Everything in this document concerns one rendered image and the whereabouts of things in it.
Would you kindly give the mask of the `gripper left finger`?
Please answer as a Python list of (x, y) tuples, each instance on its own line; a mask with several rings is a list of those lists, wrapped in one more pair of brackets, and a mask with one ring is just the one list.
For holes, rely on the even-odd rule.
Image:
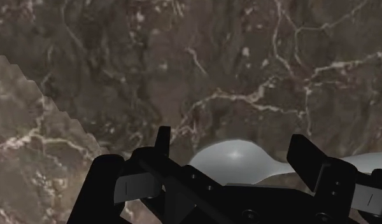
[(171, 129), (159, 127), (152, 147), (125, 160), (96, 157), (67, 224), (131, 224), (121, 218), (126, 202), (139, 199), (162, 224), (223, 224), (216, 181), (191, 165), (169, 158)]

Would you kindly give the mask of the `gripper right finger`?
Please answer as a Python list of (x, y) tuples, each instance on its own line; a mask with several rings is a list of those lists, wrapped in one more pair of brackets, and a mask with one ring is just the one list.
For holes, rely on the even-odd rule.
[(382, 224), (382, 167), (368, 171), (329, 157), (302, 134), (292, 135), (286, 159), (315, 193), (314, 224), (357, 224), (351, 208), (369, 224)]

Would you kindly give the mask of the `grey spoon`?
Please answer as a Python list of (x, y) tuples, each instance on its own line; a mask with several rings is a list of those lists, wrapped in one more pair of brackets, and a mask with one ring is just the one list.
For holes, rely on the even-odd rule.
[(289, 163), (273, 159), (257, 144), (242, 139), (211, 144), (197, 152), (189, 164), (221, 185), (254, 185), (295, 172)]

